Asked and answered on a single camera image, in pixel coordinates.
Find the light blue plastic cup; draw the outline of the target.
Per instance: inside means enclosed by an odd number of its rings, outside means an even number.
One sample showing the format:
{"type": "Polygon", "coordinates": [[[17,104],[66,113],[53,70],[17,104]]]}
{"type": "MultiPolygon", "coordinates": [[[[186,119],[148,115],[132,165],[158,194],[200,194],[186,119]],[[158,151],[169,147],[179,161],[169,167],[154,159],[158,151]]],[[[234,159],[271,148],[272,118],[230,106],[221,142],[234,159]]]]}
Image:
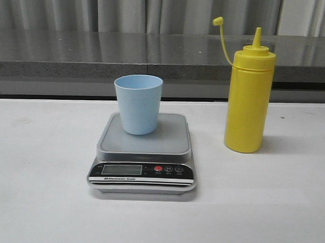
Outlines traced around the light blue plastic cup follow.
{"type": "Polygon", "coordinates": [[[117,78],[114,85],[124,130],[134,135],[154,131],[163,80],[153,75],[127,75],[117,78]]]}

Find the grey stone counter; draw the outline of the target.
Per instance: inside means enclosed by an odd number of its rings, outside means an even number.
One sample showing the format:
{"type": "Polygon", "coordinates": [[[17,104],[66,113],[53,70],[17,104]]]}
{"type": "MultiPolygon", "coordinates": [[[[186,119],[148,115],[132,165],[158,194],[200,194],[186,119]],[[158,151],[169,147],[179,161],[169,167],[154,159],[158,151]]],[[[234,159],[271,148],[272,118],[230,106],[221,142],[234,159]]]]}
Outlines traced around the grey stone counter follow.
{"type": "MultiPolygon", "coordinates": [[[[325,103],[325,37],[264,36],[276,54],[271,101],[325,103]]],[[[0,96],[112,99],[130,74],[164,81],[166,100],[225,101],[231,66],[217,35],[0,29],[0,96]]]]}

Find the yellow squeeze bottle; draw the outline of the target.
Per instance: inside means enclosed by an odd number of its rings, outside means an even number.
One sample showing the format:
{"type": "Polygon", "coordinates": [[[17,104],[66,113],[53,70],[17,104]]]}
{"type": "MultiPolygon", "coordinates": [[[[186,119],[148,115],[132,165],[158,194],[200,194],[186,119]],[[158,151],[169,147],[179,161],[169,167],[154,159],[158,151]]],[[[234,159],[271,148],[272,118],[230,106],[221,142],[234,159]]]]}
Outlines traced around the yellow squeeze bottle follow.
{"type": "Polygon", "coordinates": [[[272,89],[276,55],[261,42],[261,27],[255,31],[253,43],[236,51],[230,58],[224,39],[224,19],[212,21],[220,29],[222,50],[232,66],[228,94],[224,144],[241,153],[260,149],[272,89]]]}

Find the grey curtain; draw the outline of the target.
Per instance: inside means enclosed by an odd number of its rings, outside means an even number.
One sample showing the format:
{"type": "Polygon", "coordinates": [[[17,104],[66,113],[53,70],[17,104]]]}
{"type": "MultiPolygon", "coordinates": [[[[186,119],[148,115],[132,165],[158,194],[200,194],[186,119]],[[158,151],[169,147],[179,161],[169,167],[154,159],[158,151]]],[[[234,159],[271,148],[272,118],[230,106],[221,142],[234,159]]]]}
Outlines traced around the grey curtain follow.
{"type": "Polygon", "coordinates": [[[0,29],[211,35],[277,32],[282,0],[0,0],[0,29]]]}

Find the silver electronic kitchen scale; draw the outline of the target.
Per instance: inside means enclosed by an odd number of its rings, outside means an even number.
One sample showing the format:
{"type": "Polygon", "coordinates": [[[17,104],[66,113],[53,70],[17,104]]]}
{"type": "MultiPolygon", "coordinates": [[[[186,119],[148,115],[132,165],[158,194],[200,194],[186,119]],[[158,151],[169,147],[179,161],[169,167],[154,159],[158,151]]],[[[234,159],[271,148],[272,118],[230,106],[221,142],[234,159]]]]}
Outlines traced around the silver electronic kitchen scale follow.
{"type": "Polygon", "coordinates": [[[98,141],[87,183],[100,198],[189,201],[197,177],[187,119],[160,114],[155,131],[125,132],[112,114],[98,141]]]}

